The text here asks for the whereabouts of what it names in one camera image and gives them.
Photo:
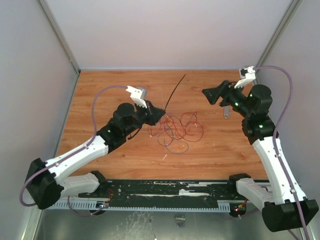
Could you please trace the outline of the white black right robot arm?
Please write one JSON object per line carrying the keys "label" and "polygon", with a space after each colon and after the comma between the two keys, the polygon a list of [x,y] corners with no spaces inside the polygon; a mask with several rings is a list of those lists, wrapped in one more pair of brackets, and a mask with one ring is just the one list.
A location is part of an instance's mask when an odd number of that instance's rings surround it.
{"label": "white black right robot arm", "polygon": [[308,225],[319,206],[316,200],[308,199],[286,161],[275,124],[268,116],[273,102],[271,90],[257,84],[244,95],[241,88],[224,80],[217,87],[203,89],[202,93],[211,105],[221,98],[221,107],[231,106],[243,116],[242,131],[260,157],[272,189],[268,192],[248,174],[238,173],[229,177],[228,196],[232,199],[244,196],[252,202],[271,232]]}

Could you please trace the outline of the aluminium corner post left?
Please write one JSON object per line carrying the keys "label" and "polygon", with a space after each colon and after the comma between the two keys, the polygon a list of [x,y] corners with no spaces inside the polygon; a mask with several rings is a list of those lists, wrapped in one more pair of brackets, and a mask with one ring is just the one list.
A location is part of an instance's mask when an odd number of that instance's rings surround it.
{"label": "aluminium corner post left", "polygon": [[56,20],[47,0],[37,0],[37,3],[39,4],[40,8],[42,9],[46,19],[48,20],[55,36],[57,37],[59,44],[63,48],[67,58],[69,59],[69,62],[73,68],[73,70],[76,72],[77,76],[81,74],[81,68],[79,67],[79,64],[77,63],[77,60],[72,53],[72,50],[67,43],[67,40],[63,34],[62,29],[60,28],[58,21]]}

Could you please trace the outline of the black zip tie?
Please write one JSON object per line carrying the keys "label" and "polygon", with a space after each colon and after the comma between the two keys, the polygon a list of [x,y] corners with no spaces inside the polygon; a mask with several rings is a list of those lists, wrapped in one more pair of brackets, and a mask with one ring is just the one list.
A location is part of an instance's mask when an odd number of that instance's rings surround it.
{"label": "black zip tie", "polygon": [[184,80],[184,78],[186,77],[186,75],[187,75],[187,74],[184,74],[184,75],[182,76],[182,78],[178,81],[178,83],[175,85],[174,89],[172,90],[169,98],[167,99],[167,102],[166,102],[166,104],[165,104],[165,107],[164,107],[164,111],[165,111],[165,112],[167,111],[168,105],[169,105],[169,103],[170,103],[170,101],[171,101],[174,93],[176,92],[177,88],[179,87],[179,85],[181,84],[181,82]]}

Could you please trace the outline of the silver adjustable wrench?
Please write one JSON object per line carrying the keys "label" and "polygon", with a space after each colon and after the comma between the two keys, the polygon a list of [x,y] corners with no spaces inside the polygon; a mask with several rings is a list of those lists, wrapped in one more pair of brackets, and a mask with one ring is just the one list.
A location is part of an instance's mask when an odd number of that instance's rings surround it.
{"label": "silver adjustable wrench", "polygon": [[228,119],[229,117],[230,117],[230,108],[229,108],[229,106],[227,105],[227,106],[224,106],[223,107],[223,117],[225,118],[225,119]]}

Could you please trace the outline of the aluminium corner post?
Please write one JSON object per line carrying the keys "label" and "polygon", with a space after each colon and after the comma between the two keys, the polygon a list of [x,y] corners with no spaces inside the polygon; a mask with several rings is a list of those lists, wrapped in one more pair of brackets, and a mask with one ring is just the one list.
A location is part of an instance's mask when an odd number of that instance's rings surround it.
{"label": "aluminium corner post", "polygon": [[77,63],[77,60],[72,53],[72,50],[67,43],[67,40],[63,34],[62,29],[60,28],[58,21],[56,20],[47,0],[37,0],[37,3],[39,4],[40,8],[42,9],[46,19],[48,20],[55,36],[57,37],[59,44],[63,48],[67,58],[69,59],[69,62],[73,68],[73,70],[76,72],[77,76],[81,74],[81,68],[79,67],[79,64]]}
{"label": "aluminium corner post", "polygon": [[273,49],[275,48],[276,44],[280,40],[281,36],[289,26],[292,18],[296,14],[297,10],[299,9],[300,5],[302,4],[303,0],[291,0],[289,2],[288,7],[284,11],[283,16],[281,17],[279,23],[277,24],[274,32],[271,35],[267,45],[265,46],[261,56],[259,57],[256,67],[262,67],[264,63],[267,61],[268,57],[272,53]]}

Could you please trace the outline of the aluminium corner post right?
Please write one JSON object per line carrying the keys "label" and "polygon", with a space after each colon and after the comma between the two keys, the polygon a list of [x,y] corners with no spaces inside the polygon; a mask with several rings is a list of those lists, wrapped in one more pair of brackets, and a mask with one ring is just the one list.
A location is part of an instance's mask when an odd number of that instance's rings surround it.
{"label": "aluminium corner post right", "polygon": [[264,63],[267,61],[268,57],[272,53],[273,49],[275,48],[276,44],[280,40],[281,36],[289,26],[292,18],[296,14],[297,10],[299,9],[300,5],[302,4],[303,0],[291,0],[289,2],[288,7],[284,11],[283,16],[281,17],[279,23],[277,24],[274,32],[271,35],[267,45],[265,46],[261,56],[259,57],[256,67],[262,67]]}

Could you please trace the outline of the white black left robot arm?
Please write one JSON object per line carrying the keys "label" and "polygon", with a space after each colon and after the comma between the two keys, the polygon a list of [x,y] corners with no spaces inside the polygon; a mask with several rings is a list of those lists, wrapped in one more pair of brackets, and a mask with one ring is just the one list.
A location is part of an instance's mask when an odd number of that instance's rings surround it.
{"label": "white black left robot arm", "polygon": [[24,186],[34,200],[34,205],[44,210],[60,198],[82,193],[103,197],[108,186],[102,174],[97,171],[81,176],[71,174],[122,146],[132,139],[144,124],[156,125],[166,112],[153,106],[149,100],[145,103],[145,107],[130,103],[120,104],[107,124],[83,144],[46,161],[40,158],[33,160]]}

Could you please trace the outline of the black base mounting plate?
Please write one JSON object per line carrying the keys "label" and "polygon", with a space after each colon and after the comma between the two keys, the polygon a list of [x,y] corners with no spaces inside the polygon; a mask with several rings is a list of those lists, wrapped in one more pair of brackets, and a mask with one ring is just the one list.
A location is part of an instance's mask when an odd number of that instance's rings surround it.
{"label": "black base mounting plate", "polygon": [[80,198],[109,201],[110,205],[156,207],[213,207],[218,202],[242,204],[246,198],[228,189],[226,180],[107,180]]}

